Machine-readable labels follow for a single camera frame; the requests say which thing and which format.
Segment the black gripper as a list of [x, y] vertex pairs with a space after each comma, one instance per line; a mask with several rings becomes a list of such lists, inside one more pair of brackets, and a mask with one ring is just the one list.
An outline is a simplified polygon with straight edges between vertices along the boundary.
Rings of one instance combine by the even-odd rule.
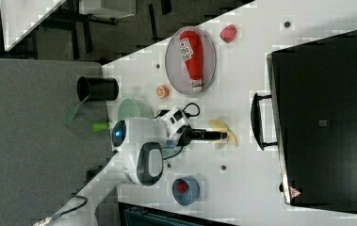
[[186, 130], [186, 143], [190, 143], [193, 140], [214, 141], [225, 138], [227, 138], [227, 133], [220, 133], [201, 129]]

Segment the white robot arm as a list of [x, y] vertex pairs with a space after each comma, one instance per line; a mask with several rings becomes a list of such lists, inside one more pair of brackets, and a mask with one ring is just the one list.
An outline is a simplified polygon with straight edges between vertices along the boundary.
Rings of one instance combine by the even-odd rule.
[[174, 107], [155, 119], [128, 118], [111, 130], [114, 154], [108, 163], [51, 217], [33, 226], [98, 226], [95, 211], [122, 184], [155, 185], [163, 175], [162, 151], [193, 140], [222, 140], [225, 132], [194, 129], [191, 115]]

